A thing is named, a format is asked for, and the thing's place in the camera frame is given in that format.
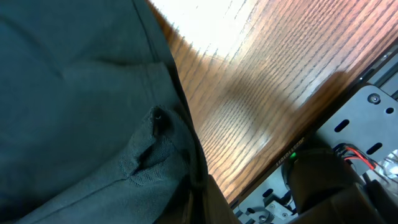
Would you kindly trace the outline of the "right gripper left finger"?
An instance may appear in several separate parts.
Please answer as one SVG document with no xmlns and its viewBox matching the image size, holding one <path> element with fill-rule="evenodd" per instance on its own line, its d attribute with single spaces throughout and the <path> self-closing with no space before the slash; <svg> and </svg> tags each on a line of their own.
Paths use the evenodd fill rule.
<svg viewBox="0 0 398 224">
<path fill-rule="evenodd" d="M 193 195 L 189 189 L 177 189 L 155 224 L 189 224 L 192 215 Z"/>
</svg>

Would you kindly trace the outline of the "black t-shirt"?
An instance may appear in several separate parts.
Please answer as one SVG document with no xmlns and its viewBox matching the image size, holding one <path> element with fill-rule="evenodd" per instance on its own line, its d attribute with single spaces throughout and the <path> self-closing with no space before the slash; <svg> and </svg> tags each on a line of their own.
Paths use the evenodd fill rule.
<svg viewBox="0 0 398 224">
<path fill-rule="evenodd" d="M 1 221 L 155 223 L 208 171 L 145 1 L 1 2 Z"/>
</svg>

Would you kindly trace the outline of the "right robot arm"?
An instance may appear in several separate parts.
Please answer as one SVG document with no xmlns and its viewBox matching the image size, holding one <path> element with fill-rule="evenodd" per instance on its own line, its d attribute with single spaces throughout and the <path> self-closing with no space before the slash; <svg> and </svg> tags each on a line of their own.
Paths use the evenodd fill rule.
<svg viewBox="0 0 398 224">
<path fill-rule="evenodd" d="M 330 149 L 307 149 L 282 167 L 297 217 L 292 223 L 397 223 L 397 201 L 373 180 L 364 183 Z M 157 223 L 239 223 L 206 165 L 195 169 L 193 189 L 169 204 Z"/>
</svg>

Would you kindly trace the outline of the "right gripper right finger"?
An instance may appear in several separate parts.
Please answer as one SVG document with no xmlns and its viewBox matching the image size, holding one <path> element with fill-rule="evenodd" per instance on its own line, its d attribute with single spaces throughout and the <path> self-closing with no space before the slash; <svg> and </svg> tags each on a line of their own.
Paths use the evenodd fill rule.
<svg viewBox="0 0 398 224">
<path fill-rule="evenodd" d="M 207 224 L 240 224 L 233 210 L 227 203 L 214 178 L 209 175 L 202 193 L 204 223 Z"/>
</svg>

